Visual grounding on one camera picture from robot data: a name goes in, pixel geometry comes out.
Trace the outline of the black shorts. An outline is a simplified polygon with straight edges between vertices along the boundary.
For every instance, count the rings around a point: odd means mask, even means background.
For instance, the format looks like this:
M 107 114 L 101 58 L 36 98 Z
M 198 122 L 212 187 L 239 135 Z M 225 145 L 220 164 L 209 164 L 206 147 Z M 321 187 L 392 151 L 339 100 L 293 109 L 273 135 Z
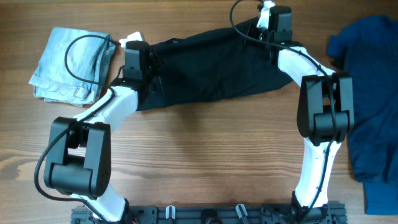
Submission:
M 140 111 L 254 95 L 292 82 L 271 64 L 266 47 L 244 45 L 234 28 L 169 39 L 149 50 L 159 54 L 165 73 L 151 80 Z

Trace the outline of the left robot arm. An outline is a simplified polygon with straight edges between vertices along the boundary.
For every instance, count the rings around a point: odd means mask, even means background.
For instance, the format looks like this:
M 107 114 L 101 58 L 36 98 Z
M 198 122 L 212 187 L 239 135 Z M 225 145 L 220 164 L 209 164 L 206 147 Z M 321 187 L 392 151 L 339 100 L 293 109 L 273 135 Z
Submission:
M 36 189 L 51 200 L 83 203 L 93 223 L 137 223 L 129 202 L 110 185 L 111 135 L 149 96 L 156 57 L 147 42 L 125 46 L 123 75 L 90 109 L 58 117 L 34 173 Z

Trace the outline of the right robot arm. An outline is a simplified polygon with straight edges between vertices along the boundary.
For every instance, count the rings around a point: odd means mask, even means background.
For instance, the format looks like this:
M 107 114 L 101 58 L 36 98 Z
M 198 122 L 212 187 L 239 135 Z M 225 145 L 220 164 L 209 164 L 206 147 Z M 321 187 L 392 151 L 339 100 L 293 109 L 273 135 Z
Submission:
M 292 38 L 292 10 L 273 1 L 258 5 L 257 37 L 270 63 L 299 87 L 297 127 L 304 141 L 304 157 L 291 203 L 275 207 L 286 223 L 338 223 L 341 205 L 328 203 L 328 184 L 336 153 L 354 125 L 352 78 L 319 64 Z

